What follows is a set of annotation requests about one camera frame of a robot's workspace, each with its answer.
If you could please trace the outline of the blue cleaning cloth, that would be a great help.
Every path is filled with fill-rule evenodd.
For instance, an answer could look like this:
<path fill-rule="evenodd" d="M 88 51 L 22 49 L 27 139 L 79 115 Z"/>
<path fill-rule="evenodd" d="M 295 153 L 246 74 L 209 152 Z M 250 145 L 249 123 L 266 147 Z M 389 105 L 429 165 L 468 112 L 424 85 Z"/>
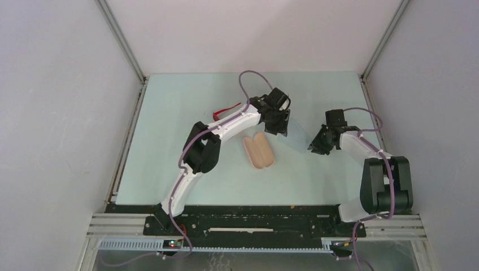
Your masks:
<path fill-rule="evenodd" d="M 303 154 L 307 152 L 310 143 L 312 142 L 312 138 L 303 127 L 291 117 L 288 123 L 287 135 L 280 135 L 278 141 L 292 148 L 296 152 Z"/>

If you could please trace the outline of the pink glasses case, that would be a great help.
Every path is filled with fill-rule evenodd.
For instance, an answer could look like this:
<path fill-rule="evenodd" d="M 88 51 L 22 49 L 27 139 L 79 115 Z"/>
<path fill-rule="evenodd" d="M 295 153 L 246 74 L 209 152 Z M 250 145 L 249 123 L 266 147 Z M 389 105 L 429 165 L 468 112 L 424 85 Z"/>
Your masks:
<path fill-rule="evenodd" d="M 243 147 L 250 164 L 255 169 L 271 167 L 276 161 L 267 136 L 263 132 L 259 132 L 253 137 L 243 137 Z"/>

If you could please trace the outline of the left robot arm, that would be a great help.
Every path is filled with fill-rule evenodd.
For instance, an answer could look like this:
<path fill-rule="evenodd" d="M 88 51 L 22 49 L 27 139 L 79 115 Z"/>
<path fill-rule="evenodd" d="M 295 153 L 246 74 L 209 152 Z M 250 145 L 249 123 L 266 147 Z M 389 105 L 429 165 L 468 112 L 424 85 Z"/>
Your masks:
<path fill-rule="evenodd" d="M 158 218 L 156 227 L 165 235 L 177 231 L 176 217 L 183 213 L 186 200 L 198 180 L 216 167 L 224 142 L 261 123 L 266 133 L 286 136 L 289 116 L 288 107 L 274 108 L 259 102 L 257 105 L 246 104 L 214 123 L 199 121 L 194 124 L 178 161 L 179 176 L 169 195 L 159 204 L 163 215 Z"/>

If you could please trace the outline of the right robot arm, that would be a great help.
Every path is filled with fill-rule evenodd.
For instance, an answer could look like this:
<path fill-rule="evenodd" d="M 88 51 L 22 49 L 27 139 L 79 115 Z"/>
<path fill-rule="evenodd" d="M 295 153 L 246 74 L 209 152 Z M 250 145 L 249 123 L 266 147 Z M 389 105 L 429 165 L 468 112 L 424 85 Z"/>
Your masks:
<path fill-rule="evenodd" d="M 342 150 L 363 168 L 359 196 L 340 204 L 338 215 L 328 221 L 332 234 L 345 235 L 351 222 L 374 216 L 390 218 L 412 208 L 410 162 L 377 148 L 358 127 L 322 125 L 307 149 L 319 155 Z"/>

